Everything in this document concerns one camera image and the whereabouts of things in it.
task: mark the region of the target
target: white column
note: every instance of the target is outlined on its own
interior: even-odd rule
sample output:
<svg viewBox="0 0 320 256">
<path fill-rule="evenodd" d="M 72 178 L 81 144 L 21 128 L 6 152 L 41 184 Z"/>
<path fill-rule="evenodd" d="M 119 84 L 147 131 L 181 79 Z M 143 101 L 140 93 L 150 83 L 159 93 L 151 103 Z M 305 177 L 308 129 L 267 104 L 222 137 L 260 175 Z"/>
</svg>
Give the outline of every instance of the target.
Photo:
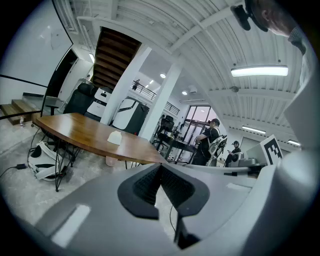
<svg viewBox="0 0 320 256">
<path fill-rule="evenodd" d="M 106 125 L 110 124 L 122 100 L 126 98 L 132 81 L 135 79 L 139 69 L 148 57 L 151 50 L 152 49 L 145 44 L 142 44 L 140 46 L 133 60 L 130 62 L 126 70 L 123 72 L 119 81 L 116 83 L 111 97 L 104 109 L 100 123 Z"/>
<path fill-rule="evenodd" d="M 171 65 L 169 72 L 166 75 L 155 100 L 146 116 L 142 128 L 139 132 L 139 136 L 146 138 L 148 141 L 151 139 L 153 131 L 157 125 L 159 118 L 166 106 L 169 96 L 175 87 L 178 77 L 181 73 L 182 65 L 181 62 L 176 62 Z"/>
</svg>

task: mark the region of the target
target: fluorescent light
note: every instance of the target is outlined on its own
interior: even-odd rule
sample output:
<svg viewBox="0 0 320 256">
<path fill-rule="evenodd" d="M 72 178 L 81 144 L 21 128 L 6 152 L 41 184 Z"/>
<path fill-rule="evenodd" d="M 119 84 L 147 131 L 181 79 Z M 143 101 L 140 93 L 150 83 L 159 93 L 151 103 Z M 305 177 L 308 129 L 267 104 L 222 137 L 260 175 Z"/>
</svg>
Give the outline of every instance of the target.
<svg viewBox="0 0 320 256">
<path fill-rule="evenodd" d="M 94 55 L 93 55 L 92 53 L 89 53 L 89 56 L 90 56 L 92 62 L 95 63 L 95 57 L 94 57 Z"/>
<path fill-rule="evenodd" d="M 288 140 L 288 143 L 291 143 L 291 144 L 294 144 L 294 145 L 297 145 L 297 146 L 301 146 L 300 143 L 298 143 L 298 142 L 296 142 L 296 141 L 294 141 L 294 140 L 292 140 L 292 139 L 289 139 L 289 140 Z"/>
<path fill-rule="evenodd" d="M 288 75 L 288 67 L 284 65 L 264 65 L 231 69 L 232 76 L 284 76 Z"/>
<path fill-rule="evenodd" d="M 244 126 L 244 125 L 242 126 L 242 128 L 246 129 L 246 130 L 254 131 L 257 133 L 266 134 L 266 132 L 264 130 L 259 130 L 259 129 L 251 128 L 251 127 Z"/>
</svg>

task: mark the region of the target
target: oval wooden table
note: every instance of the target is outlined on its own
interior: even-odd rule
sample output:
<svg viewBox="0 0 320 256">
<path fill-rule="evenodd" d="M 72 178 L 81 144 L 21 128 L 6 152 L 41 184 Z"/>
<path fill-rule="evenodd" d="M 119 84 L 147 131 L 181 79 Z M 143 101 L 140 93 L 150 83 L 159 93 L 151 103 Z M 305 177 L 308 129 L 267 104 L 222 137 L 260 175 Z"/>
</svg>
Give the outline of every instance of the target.
<svg viewBox="0 0 320 256">
<path fill-rule="evenodd" d="M 59 139 L 99 156 L 141 164 L 167 163 L 147 139 L 105 125 L 79 113 L 42 116 L 35 120 L 35 124 Z M 113 131 L 121 132 L 120 145 L 108 142 L 109 135 Z M 55 171 L 55 190 L 57 192 L 65 173 L 61 174 L 61 168 L 59 166 L 58 172 Z"/>
</svg>

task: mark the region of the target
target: railing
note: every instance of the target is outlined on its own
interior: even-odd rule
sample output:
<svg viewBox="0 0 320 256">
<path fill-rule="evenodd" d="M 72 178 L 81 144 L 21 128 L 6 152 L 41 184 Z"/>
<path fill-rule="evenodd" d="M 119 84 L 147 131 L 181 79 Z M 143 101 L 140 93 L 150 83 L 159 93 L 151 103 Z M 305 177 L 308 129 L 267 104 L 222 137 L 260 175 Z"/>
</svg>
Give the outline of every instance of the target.
<svg viewBox="0 0 320 256">
<path fill-rule="evenodd" d="M 131 84 L 130 88 L 134 89 L 134 82 Z M 143 97 L 149 99 L 150 101 L 154 101 L 157 94 L 154 93 L 153 91 L 149 90 L 148 88 L 142 86 L 141 84 L 137 84 L 136 89 L 134 90 L 136 93 L 141 94 Z M 164 109 L 166 111 L 169 111 L 173 114 L 175 114 L 176 116 L 178 115 L 180 109 L 178 109 L 177 107 L 175 107 L 174 105 L 172 105 L 171 103 L 167 102 L 164 106 Z"/>
</svg>

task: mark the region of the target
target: staircase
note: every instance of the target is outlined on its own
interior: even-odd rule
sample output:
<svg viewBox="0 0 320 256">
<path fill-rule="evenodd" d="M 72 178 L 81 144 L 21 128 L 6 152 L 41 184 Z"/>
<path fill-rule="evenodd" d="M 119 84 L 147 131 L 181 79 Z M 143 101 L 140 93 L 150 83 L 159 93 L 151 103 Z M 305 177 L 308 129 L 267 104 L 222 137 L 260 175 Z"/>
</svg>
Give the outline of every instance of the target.
<svg viewBox="0 0 320 256">
<path fill-rule="evenodd" d="M 24 116 L 24 121 L 29 122 L 32 120 L 32 115 L 34 114 L 24 114 L 27 112 L 40 111 L 39 109 L 35 109 L 30 106 L 27 102 L 22 99 L 13 99 L 11 104 L 3 104 L 1 105 L 1 110 L 4 116 L 21 114 Z M 9 122 L 14 126 L 20 123 L 20 115 L 9 117 Z"/>
<path fill-rule="evenodd" d="M 140 45 L 130 36 L 103 27 L 95 51 L 93 83 L 113 90 Z"/>
</svg>

